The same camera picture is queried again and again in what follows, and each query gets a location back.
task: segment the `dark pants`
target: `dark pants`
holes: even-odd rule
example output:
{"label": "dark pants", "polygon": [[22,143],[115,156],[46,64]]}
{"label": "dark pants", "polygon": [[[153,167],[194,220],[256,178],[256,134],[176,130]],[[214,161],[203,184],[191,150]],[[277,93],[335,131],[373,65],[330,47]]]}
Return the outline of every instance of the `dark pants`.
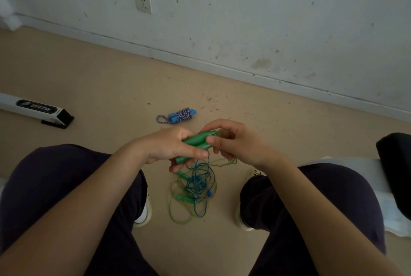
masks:
{"label": "dark pants", "polygon": [[[10,177],[0,202],[2,252],[109,156],[75,145],[59,145],[36,149],[24,158]],[[300,170],[385,252],[381,210],[362,176],[334,164],[315,164]],[[157,275],[131,234],[146,195],[147,183],[140,171],[110,219],[86,275]],[[267,177],[250,179],[240,198],[243,221],[270,232],[251,275],[316,274],[294,221]]]}

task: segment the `floor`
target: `floor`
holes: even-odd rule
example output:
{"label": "floor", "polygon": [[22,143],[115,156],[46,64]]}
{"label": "floor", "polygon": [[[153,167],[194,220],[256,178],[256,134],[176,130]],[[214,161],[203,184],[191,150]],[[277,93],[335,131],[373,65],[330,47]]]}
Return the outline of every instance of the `floor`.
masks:
{"label": "floor", "polygon": [[[167,125],[155,121],[191,107],[182,125],[197,131],[219,117],[244,122],[295,164],[324,156],[377,158],[375,143],[411,123],[318,102],[30,28],[0,29],[0,92],[63,107],[67,130],[0,111],[0,176],[37,147],[75,143],[112,153]],[[175,176],[167,162],[144,167],[151,222],[134,235],[147,261],[169,275],[247,275],[267,237],[243,232],[233,213],[249,166],[217,168],[218,191],[207,215],[180,226],[168,215]],[[411,240],[387,235],[388,256],[411,273]]]}

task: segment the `fingernail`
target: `fingernail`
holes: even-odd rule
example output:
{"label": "fingernail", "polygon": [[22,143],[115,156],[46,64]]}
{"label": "fingernail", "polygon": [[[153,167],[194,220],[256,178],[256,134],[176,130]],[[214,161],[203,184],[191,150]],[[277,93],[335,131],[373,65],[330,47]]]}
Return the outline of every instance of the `fingernail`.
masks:
{"label": "fingernail", "polygon": [[205,139],[208,145],[213,145],[214,140],[215,140],[214,136],[207,136],[207,138]]}

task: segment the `forearm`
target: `forearm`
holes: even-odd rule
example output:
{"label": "forearm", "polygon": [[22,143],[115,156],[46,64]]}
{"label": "forearm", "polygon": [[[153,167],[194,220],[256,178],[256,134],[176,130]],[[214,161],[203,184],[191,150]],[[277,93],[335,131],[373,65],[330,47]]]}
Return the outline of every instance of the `forearm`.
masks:
{"label": "forearm", "polygon": [[1,257],[4,275],[83,275],[117,205],[146,162],[138,142],[113,154]]}
{"label": "forearm", "polygon": [[285,156],[269,150],[265,172],[294,219],[320,275],[401,275]]}

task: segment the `electrical outlet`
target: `electrical outlet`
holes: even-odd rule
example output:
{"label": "electrical outlet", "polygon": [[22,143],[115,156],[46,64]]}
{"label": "electrical outlet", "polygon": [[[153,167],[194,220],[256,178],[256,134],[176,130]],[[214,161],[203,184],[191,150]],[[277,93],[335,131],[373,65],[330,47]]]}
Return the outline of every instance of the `electrical outlet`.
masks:
{"label": "electrical outlet", "polygon": [[136,0],[136,6],[140,12],[152,14],[151,0]]}

